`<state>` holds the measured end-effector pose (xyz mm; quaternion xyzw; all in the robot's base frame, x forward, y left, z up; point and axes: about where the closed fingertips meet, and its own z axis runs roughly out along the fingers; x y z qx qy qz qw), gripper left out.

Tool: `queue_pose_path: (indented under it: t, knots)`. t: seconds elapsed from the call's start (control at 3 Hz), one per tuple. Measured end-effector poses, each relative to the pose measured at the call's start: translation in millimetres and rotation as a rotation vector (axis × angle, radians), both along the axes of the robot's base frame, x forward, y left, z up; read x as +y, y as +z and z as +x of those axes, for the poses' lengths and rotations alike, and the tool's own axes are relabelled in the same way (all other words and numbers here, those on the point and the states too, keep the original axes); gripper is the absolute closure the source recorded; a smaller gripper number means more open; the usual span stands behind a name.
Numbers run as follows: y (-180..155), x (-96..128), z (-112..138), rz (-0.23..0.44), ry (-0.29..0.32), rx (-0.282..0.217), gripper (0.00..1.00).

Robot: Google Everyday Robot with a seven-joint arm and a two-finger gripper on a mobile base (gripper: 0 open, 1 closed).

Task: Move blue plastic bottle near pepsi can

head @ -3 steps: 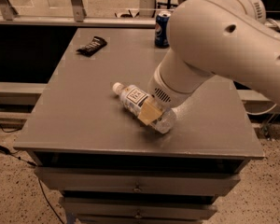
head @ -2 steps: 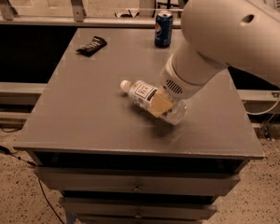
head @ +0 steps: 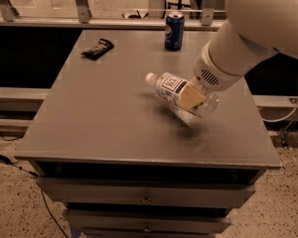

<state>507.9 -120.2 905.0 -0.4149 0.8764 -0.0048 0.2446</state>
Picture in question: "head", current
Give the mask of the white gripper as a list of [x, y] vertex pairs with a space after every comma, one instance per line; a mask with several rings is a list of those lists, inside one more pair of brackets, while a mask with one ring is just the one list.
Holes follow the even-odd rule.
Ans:
[[195, 77], [180, 91], [177, 105], [186, 111], [196, 111], [207, 99], [207, 89], [224, 91], [241, 79], [241, 75], [221, 70], [212, 60], [210, 42], [207, 42], [197, 56], [193, 66]]

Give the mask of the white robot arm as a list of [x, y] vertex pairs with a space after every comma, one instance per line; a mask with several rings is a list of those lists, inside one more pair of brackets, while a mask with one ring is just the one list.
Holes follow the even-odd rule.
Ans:
[[298, 59], [298, 0], [225, 0], [226, 20], [203, 47], [177, 105], [189, 111], [276, 54]]

